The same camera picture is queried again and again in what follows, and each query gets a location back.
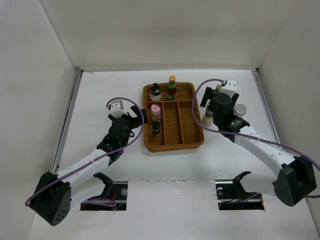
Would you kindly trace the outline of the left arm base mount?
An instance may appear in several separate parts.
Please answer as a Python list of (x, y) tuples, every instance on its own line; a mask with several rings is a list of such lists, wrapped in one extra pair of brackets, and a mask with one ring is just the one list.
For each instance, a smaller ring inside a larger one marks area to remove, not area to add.
[(110, 177), (99, 172), (94, 176), (104, 188), (100, 194), (90, 197), (81, 203), (81, 211), (126, 211), (129, 183), (127, 181), (113, 181)]

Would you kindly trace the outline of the black cap pepper shaker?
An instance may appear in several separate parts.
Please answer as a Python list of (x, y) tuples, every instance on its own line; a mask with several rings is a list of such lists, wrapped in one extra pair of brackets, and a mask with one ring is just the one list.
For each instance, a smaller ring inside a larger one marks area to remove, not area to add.
[(154, 121), (151, 127), (153, 131), (153, 135), (159, 136), (161, 131), (161, 123), (159, 121)]

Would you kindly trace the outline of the clear lid powder jar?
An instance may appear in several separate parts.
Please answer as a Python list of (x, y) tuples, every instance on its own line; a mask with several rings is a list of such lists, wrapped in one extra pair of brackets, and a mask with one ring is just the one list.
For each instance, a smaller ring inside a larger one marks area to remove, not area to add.
[(202, 124), (206, 127), (211, 127), (213, 125), (213, 112), (210, 110), (209, 105), (205, 108), (205, 113), (202, 117)]

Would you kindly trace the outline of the red sauce bottle yellow cap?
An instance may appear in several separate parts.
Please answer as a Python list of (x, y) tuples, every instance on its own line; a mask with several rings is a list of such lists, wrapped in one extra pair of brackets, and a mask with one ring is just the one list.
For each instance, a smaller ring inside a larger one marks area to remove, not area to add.
[(176, 98), (176, 92), (177, 92), (177, 88), (176, 88), (176, 77), (174, 75), (171, 75), (169, 77), (169, 82), (167, 85), (167, 95), (166, 95), (166, 99), (168, 101), (172, 101), (175, 100)]

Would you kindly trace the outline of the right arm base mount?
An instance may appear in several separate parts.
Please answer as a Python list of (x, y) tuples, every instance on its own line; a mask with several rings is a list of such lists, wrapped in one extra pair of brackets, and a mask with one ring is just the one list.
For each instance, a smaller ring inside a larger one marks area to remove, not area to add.
[(260, 192), (247, 192), (241, 180), (250, 171), (244, 171), (233, 179), (216, 180), (217, 204), (220, 211), (265, 210)]

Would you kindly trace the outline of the black cap white powder bottle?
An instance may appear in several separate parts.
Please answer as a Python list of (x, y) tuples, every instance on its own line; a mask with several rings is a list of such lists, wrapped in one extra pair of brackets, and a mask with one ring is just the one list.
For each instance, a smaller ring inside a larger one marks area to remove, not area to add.
[(160, 101), (162, 99), (162, 90), (158, 83), (153, 83), (149, 89), (149, 97), (153, 102)]

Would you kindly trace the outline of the pink cap spice jar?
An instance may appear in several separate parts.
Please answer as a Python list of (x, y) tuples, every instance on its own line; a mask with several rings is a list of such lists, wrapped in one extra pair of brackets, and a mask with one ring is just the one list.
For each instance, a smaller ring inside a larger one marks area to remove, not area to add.
[(162, 121), (162, 110), (161, 110), (161, 106), (157, 103), (154, 103), (151, 105), (150, 107), (151, 110), (151, 120), (153, 122), (157, 121), (157, 122), (161, 122)]

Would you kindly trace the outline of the silver lid blue label jar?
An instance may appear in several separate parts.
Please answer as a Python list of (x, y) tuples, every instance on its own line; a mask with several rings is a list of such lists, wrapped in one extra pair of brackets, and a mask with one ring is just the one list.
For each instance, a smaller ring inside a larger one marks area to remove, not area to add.
[(236, 104), (234, 106), (234, 114), (240, 118), (242, 118), (247, 113), (247, 107), (244, 104)]

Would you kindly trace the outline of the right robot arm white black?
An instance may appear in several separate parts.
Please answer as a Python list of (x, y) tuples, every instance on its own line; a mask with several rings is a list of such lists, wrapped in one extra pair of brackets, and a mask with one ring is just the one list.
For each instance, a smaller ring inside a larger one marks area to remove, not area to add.
[(207, 87), (200, 106), (212, 114), (220, 134), (248, 150), (273, 171), (274, 193), (282, 203), (293, 207), (303, 198), (312, 198), (311, 193), (317, 188), (314, 162), (302, 153), (294, 155), (284, 145), (265, 139), (246, 120), (235, 115), (238, 97), (236, 92), (228, 94), (223, 89)]

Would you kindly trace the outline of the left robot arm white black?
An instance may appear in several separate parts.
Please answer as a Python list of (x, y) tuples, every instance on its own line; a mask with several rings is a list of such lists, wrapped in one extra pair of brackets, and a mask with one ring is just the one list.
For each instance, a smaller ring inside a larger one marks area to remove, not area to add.
[(113, 181), (102, 173), (102, 170), (117, 161), (125, 148), (137, 140), (133, 130), (148, 122), (147, 111), (137, 105), (131, 106), (136, 114), (109, 106), (111, 127), (97, 147), (85, 158), (67, 169), (55, 174), (44, 173), (35, 188), (33, 195), (25, 205), (44, 219), (49, 225), (60, 224), (70, 209), (78, 204), (100, 205), (112, 208), (112, 200), (102, 203), (112, 195)]

